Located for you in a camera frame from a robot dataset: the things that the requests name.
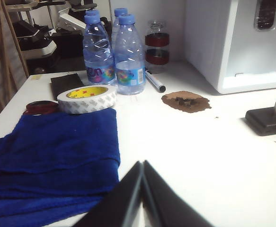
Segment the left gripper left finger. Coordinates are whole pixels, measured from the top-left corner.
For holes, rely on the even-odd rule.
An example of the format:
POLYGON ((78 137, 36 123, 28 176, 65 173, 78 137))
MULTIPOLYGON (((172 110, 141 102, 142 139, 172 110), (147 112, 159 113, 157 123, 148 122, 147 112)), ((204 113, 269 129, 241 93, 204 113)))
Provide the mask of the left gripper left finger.
POLYGON ((142 199, 143 164, 136 162, 101 202, 77 221, 75 227, 135 227, 142 199))

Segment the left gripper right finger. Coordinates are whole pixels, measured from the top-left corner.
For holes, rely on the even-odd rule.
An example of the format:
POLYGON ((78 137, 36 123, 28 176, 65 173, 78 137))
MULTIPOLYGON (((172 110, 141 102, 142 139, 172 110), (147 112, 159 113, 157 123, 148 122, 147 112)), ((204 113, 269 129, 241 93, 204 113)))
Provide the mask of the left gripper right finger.
POLYGON ((142 203, 147 227, 211 227, 151 166, 143 163, 142 203))

